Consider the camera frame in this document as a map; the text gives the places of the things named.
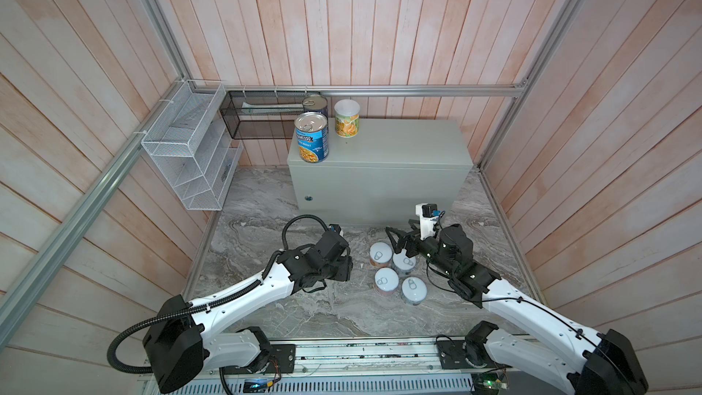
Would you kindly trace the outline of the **pink-label short can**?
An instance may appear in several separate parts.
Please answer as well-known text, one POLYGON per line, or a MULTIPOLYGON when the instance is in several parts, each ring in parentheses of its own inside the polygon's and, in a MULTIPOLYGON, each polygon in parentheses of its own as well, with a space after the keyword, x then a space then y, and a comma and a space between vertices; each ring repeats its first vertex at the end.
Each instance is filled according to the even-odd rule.
POLYGON ((382 296, 392 296, 400 285, 398 274, 391 268, 385 267, 376 271, 374 277, 375 290, 382 296))

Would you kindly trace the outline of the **yellow can white lid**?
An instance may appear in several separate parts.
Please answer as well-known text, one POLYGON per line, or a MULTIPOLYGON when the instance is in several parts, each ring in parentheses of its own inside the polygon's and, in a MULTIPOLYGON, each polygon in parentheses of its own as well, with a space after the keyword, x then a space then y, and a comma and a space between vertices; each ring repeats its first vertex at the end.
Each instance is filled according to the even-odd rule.
POLYGON ((351 99, 340 100, 335 104, 335 130, 340 137, 354 137, 358 134, 360 104, 351 99))

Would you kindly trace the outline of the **orange-label short can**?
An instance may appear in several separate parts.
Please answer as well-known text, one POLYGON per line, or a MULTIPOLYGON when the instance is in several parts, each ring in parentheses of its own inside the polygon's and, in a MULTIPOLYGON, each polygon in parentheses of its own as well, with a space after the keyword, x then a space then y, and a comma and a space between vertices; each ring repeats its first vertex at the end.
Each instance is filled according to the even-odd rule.
POLYGON ((373 267, 386 268, 393 258, 392 248, 383 241, 375 242, 369 248, 369 261, 373 267))

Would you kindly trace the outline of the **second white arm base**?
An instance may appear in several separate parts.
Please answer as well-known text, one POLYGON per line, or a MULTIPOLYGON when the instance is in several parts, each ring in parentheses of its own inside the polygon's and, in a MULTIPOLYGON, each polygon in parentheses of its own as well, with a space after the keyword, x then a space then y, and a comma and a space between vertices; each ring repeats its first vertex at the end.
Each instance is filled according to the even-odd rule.
POLYGON ((226 373, 249 375, 294 371, 296 345, 274 344, 259 327, 219 334, 205 341, 204 349, 208 356, 203 371, 225 369, 226 373))

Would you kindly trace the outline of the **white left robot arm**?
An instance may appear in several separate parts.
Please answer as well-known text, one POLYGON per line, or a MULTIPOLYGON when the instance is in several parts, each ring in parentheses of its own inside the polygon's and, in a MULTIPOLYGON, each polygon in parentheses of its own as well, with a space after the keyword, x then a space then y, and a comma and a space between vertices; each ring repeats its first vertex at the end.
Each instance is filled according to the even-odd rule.
POLYGON ((257 372, 268 366, 272 346, 259 327, 246 327, 229 340, 220 335, 234 323, 268 304, 299 292, 313 294, 330 281, 346 282, 353 261, 350 246, 337 224, 325 224, 316 243, 290 248, 287 240, 261 272, 231 287, 192 301, 175 296, 154 317, 118 334, 109 345, 109 365, 122 373, 152 374, 163 394, 177 391, 201 371, 227 367, 257 372), (144 331, 148 363, 129 365, 117 356, 122 342, 144 331))

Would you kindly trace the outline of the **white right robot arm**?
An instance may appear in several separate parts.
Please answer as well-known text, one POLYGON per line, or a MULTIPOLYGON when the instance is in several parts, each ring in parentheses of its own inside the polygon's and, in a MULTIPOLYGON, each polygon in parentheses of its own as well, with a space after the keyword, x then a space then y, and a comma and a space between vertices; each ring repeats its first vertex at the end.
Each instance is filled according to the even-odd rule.
POLYGON ((422 256, 454 294, 532 336, 524 341, 483 321, 464 338, 470 365, 515 368, 565 394, 647 393, 649 384, 629 338, 581 325, 520 292, 473 257, 473 241, 460 225, 439 228, 433 219, 420 219, 408 232, 387 228, 386 233, 394 252, 422 256))

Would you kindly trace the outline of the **blue soup can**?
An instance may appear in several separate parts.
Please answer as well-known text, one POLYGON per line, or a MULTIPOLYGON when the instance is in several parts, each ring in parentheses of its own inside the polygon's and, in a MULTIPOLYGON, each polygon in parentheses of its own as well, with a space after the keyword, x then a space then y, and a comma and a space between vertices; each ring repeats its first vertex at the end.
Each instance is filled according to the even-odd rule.
POLYGON ((328 157, 328 121, 316 112, 301 114, 294 122, 300 157, 307 163, 320 163, 328 157))

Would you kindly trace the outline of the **dark blue tomato can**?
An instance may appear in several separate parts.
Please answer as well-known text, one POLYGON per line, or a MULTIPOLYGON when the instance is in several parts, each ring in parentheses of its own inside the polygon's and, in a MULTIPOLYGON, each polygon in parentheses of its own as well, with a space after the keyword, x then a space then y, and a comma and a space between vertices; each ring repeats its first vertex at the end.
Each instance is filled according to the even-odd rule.
POLYGON ((328 117, 328 100, 319 94, 308 95, 303 99, 303 111, 305 113, 319 113, 325 118, 328 117))

